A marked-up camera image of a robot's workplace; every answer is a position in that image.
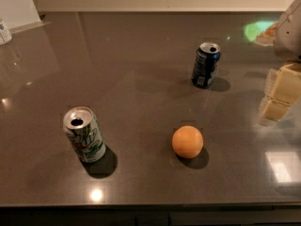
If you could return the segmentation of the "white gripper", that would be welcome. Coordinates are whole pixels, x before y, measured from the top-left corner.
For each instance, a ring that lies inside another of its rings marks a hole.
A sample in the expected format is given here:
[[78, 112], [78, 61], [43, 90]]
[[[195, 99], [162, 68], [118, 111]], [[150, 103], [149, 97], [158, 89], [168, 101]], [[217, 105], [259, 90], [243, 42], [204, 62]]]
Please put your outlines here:
[[[301, 61], [301, 0], [293, 0], [254, 40], [259, 46], [272, 46], [283, 60]], [[264, 96], [259, 106], [259, 124], [271, 126], [280, 121], [301, 97], [301, 63], [288, 62], [267, 74]]]

